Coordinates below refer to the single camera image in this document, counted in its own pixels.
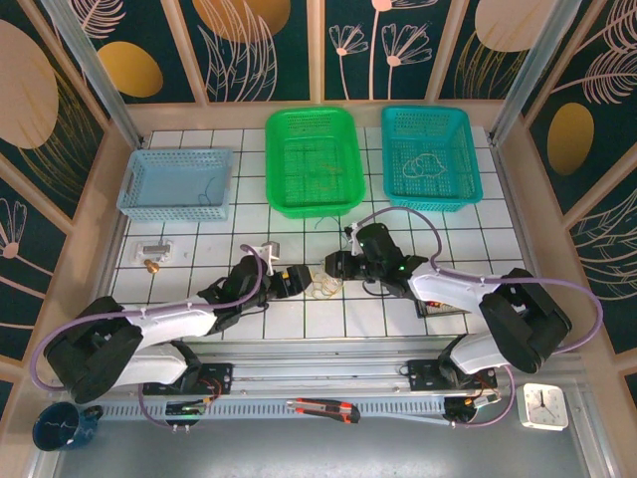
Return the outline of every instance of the purple tube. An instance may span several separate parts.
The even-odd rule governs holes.
[[[246,245],[246,244],[242,244],[241,245],[241,249],[245,252],[250,252],[253,256],[255,256],[255,258],[257,259],[257,282],[255,283],[254,287],[252,288],[252,290],[246,294],[244,297],[242,297],[241,299],[238,299],[236,301],[233,302],[229,302],[226,304],[213,304],[213,305],[207,305],[207,306],[203,306],[203,305],[197,305],[197,306],[191,306],[190,309],[193,311],[203,311],[203,312],[212,312],[216,309],[228,309],[231,307],[235,307],[235,306],[240,306],[241,304],[244,304],[245,302],[249,301],[250,298],[252,298],[252,296],[254,296],[255,294],[257,294],[257,292],[259,292],[259,289],[261,288],[261,280],[263,279],[263,266],[261,264],[261,258],[259,257],[259,254],[257,254],[257,251],[255,251],[252,247]],[[172,313],[172,312],[179,312],[179,311],[183,311],[185,309],[187,309],[188,306],[185,304],[174,304],[172,306],[164,306],[164,307],[159,307],[157,309],[153,309],[153,313],[164,313],[164,314],[168,314],[168,313]],[[31,374],[31,380],[33,380],[33,382],[36,384],[36,386],[42,388],[43,390],[46,391],[64,391],[65,388],[63,386],[50,386],[47,385],[46,383],[44,383],[43,381],[40,380],[40,378],[38,377],[38,370],[37,370],[37,364],[38,364],[38,358],[40,357],[40,355],[42,354],[42,352],[44,351],[44,349],[46,348],[46,346],[55,338],[58,336],[58,334],[67,331],[68,329],[72,329],[73,327],[76,326],[81,326],[83,324],[88,324],[90,322],[96,322],[96,321],[101,321],[104,319],[116,319],[118,317],[122,317],[122,316],[126,316],[126,317],[130,317],[130,318],[137,318],[137,317],[142,317],[144,314],[143,311],[129,311],[129,312],[109,312],[106,314],[93,314],[91,316],[86,316],[86,317],[82,317],[80,319],[75,319],[74,321],[71,321],[67,324],[64,324],[61,327],[58,327],[57,329],[55,329],[54,331],[52,331],[50,334],[48,334],[46,337],[44,337],[42,339],[42,341],[38,344],[38,346],[36,347],[36,349],[33,351],[33,354],[31,355],[31,361],[29,362],[29,373]]]

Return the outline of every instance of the alarm clock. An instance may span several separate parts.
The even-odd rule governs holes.
[[[566,400],[561,388],[527,383],[518,388],[518,413],[523,426],[539,430],[563,430],[568,426]]]

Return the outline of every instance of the dark green wallpaper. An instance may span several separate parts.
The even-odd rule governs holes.
[[[0,153],[73,217],[104,131],[16,0],[0,29]]]
[[[531,125],[563,212],[637,141],[637,8],[626,6],[606,4]]]
[[[211,102],[310,99],[306,0],[250,0],[248,10],[198,0],[202,15],[193,0],[179,5]]]
[[[22,359],[65,239],[0,180],[0,356]]]
[[[394,2],[377,12],[369,1],[326,0],[325,99],[371,99],[372,80],[376,100],[423,100],[450,3],[414,0],[399,8]]]
[[[637,347],[637,170],[620,182],[570,235],[590,289],[602,301],[615,352]]]

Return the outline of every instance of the cable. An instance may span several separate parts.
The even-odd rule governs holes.
[[[367,284],[365,281],[362,282],[362,290],[365,291],[367,294],[369,294],[372,297],[387,297],[387,296],[391,296],[391,294],[376,294],[375,292],[371,292],[369,289],[367,289],[367,287],[365,286],[365,284]]]
[[[228,309],[228,308],[240,306],[241,304],[248,302],[261,289],[261,281],[263,280],[263,265],[261,264],[261,258],[259,257],[259,254],[257,254],[257,251],[255,251],[252,247],[246,244],[242,244],[241,250],[251,253],[253,256],[255,256],[255,259],[257,260],[257,281],[255,282],[255,285],[252,288],[252,290],[248,294],[246,294],[244,297],[226,304],[210,304],[205,306],[190,305],[190,304],[183,304],[183,303],[173,304],[171,306],[158,307],[156,309],[153,309],[152,312],[156,315],[170,314],[170,313],[180,312],[180,311],[184,311],[188,309],[193,311],[212,312],[216,309]],[[109,319],[109,320],[117,319],[122,316],[135,319],[139,317],[144,317],[145,314],[146,314],[145,308],[139,311],[108,312],[105,314],[93,314],[91,316],[75,319],[74,321],[71,321],[67,324],[64,324],[61,327],[58,327],[57,329],[49,333],[46,337],[44,337],[42,341],[38,344],[38,346],[35,348],[35,350],[33,351],[33,354],[31,355],[31,360],[29,362],[29,373],[31,375],[31,380],[33,380],[36,386],[46,391],[65,391],[65,388],[63,386],[50,386],[44,383],[43,381],[41,381],[40,378],[38,377],[38,371],[37,371],[38,358],[40,357],[40,355],[42,354],[46,346],[55,337],[57,337],[58,334],[61,334],[62,332],[67,331],[68,329],[72,329],[74,327],[81,326],[83,324],[89,324],[91,322],[102,321],[105,319]]]
[[[384,212],[392,211],[392,210],[407,211],[411,214],[414,214],[420,217],[423,221],[425,221],[427,225],[431,228],[431,231],[434,233],[434,236],[436,237],[436,243],[438,248],[436,252],[432,254],[432,256],[429,258],[429,261],[431,262],[431,265],[436,270],[436,272],[438,272],[439,274],[443,276],[451,277],[453,279],[460,279],[462,281],[473,282],[476,284],[551,284],[555,286],[569,287],[571,289],[574,289],[576,291],[586,294],[590,298],[590,300],[593,302],[597,310],[597,317],[595,319],[595,323],[590,328],[590,330],[586,334],[584,334],[584,336],[582,336],[580,339],[573,342],[572,344],[557,348],[554,352],[555,354],[570,352],[574,349],[577,349],[578,347],[583,346],[588,341],[590,341],[595,336],[595,334],[599,332],[599,329],[601,329],[601,326],[604,322],[604,310],[601,305],[601,301],[589,289],[582,287],[579,284],[575,284],[569,281],[564,281],[562,279],[546,279],[542,277],[521,277],[521,278],[507,278],[507,279],[502,277],[476,277],[469,274],[463,274],[461,272],[450,271],[448,269],[441,268],[440,266],[438,266],[438,264],[436,264],[436,258],[440,256],[440,254],[442,253],[442,240],[440,238],[440,233],[436,229],[436,226],[434,226],[434,224],[424,214],[420,213],[419,211],[410,209],[408,207],[403,207],[403,206],[386,207],[358,221],[358,224],[364,224],[365,222],[371,220],[375,216],[382,214]]]

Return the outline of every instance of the blue cup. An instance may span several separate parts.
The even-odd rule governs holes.
[[[33,425],[33,442],[43,451],[81,448],[93,439],[103,413],[98,405],[82,411],[67,401],[54,403]]]

